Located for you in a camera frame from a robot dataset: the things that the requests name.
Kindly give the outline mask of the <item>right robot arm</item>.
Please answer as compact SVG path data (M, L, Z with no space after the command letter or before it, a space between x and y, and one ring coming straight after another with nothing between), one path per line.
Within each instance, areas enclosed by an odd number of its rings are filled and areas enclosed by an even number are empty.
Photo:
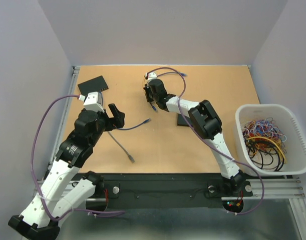
M245 182L245 175L235 163L222 133L222 121L210 101L187 101L166 91L164 83L158 78L148 78L144 84L146 100L155 102L166 112L178 113L183 116L193 132L211 149L220 174L223 178L223 189L228 195L240 191Z

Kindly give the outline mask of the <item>black network switch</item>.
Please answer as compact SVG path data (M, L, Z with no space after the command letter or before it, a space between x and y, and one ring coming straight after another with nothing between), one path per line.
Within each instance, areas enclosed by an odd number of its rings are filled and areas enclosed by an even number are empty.
M181 114L177 114L177 126L187 127L189 125L192 125L189 117L185 116L185 118L183 118Z
M103 92L105 90L108 90L109 87L105 79L101 75L78 84L78 89L82 95L86 96L87 94L92 92Z

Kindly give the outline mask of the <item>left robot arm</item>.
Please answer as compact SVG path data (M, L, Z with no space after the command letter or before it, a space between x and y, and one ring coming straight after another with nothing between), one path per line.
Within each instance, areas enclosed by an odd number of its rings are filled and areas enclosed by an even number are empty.
M52 168L31 203L9 220L8 225L28 240L54 240L70 213L88 197L99 197L104 191L103 178L90 171L66 195L62 195L71 179L93 153L103 132L124 126L125 114L111 103L113 116L108 117L99 103L85 103L74 123L74 130L56 153Z

